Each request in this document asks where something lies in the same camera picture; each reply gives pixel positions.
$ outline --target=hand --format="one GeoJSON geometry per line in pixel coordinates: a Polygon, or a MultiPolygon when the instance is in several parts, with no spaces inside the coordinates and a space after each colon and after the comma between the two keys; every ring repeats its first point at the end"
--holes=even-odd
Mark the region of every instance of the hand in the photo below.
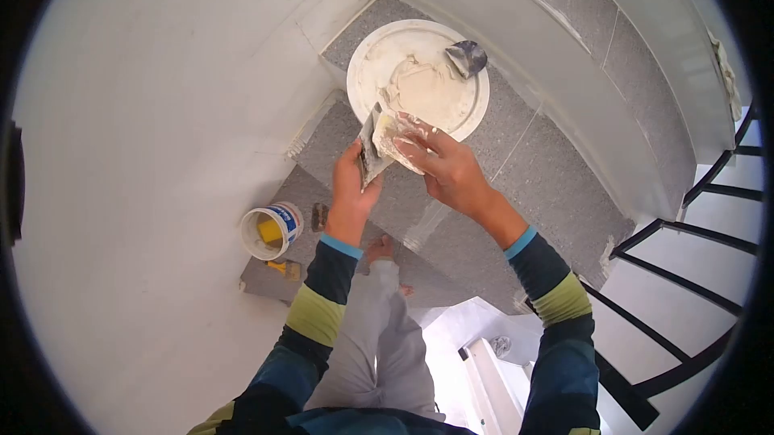
{"type": "MultiPolygon", "coordinates": [[[[404,112],[398,115],[401,119],[409,118],[404,112]]],[[[410,122],[421,134],[407,132],[406,138],[425,149],[417,148],[400,137],[395,138],[395,147],[426,173],[425,184],[431,197],[479,221],[497,192],[489,186],[473,151],[424,121],[411,118],[410,122]]]]}
{"type": "Polygon", "coordinates": [[[325,226],[325,233],[353,247],[360,247],[365,222],[382,191],[382,175],[379,175],[361,192],[357,165],[361,150],[362,143],[358,138],[336,161],[334,201],[325,226]]]}
{"type": "MultiPolygon", "coordinates": [[[[398,114],[401,119],[409,118],[404,112],[398,114]]],[[[406,138],[423,148],[401,137],[395,138],[395,147],[425,172],[429,195],[479,223],[501,248],[513,245],[528,225],[508,200],[489,185],[470,147],[424,121],[410,118],[410,122],[419,133],[407,132],[406,138]]]]}

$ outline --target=striped sleeve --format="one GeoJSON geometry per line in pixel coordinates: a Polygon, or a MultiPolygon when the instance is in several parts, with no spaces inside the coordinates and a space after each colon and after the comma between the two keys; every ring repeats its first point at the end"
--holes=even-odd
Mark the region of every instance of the striped sleeve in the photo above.
{"type": "Polygon", "coordinates": [[[534,227],[505,254],[544,328],[521,433],[599,433],[594,319],[583,285],[534,227]]]}
{"type": "Polygon", "coordinates": [[[304,409],[328,368],[362,253],[323,235],[290,305],[283,333],[256,376],[241,395],[189,434],[226,433],[235,423],[241,429],[255,428],[256,433],[288,428],[285,418],[304,409]]]}

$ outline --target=dirty putty knife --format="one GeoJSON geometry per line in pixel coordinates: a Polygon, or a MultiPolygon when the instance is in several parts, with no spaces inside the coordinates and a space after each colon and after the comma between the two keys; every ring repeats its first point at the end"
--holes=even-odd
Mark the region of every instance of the dirty putty knife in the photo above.
{"type": "Polygon", "coordinates": [[[484,49],[472,40],[457,42],[445,50],[465,81],[481,72],[489,61],[484,49]]]}
{"type": "Polygon", "coordinates": [[[371,114],[365,119],[363,129],[358,134],[358,138],[363,143],[363,149],[360,151],[360,160],[358,161],[361,189],[365,189],[373,181],[373,178],[376,178],[386,167],[395,161],[392,158],[382,158],[379,156],[379,152],[376,151],[376,146],[374,145],[374,130],[376,123],[379,122],[380,115],[382,115],[382,106],[377,102],[374,104],[371,114]]]}

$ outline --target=grey pants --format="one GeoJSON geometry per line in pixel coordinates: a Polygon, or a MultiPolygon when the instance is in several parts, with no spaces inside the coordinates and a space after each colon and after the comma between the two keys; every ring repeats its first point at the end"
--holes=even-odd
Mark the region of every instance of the grey pants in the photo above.
{"type": "Polygon", "coordinates": [[[397,264],[376,260],[369,275],[354,274],[330,368],[304,408],[397,408],[442,422],[426,350],[400,292],[397,264]]]}

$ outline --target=white bucket lid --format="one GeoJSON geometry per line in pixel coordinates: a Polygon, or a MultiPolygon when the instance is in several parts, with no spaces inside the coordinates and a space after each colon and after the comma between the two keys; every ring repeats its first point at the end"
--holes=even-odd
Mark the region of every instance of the white bucket lid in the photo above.
{"type": "MultiPolygon", "coordinates": [[[[365,122],[377,101],[382,106],[385,104],[379,91],[389,84],[392,72],[409,55],[419,62],[451,64],[444,49],[462,40],[465,37],[461,34],[429,20],[400,20],[383,25],[365,37],[354,51],[347,70],[347,95],[360,122],[365,122]]],[[[450,127],[444,128],[458,141],[467,138],[484,118],[489,104],[487,70],[476,74],[464,86],[460,111],[452,111],[451,114],[457,114],[450,127]]],[[[410,112],[428,120],[419,111],[410,112]]]]}

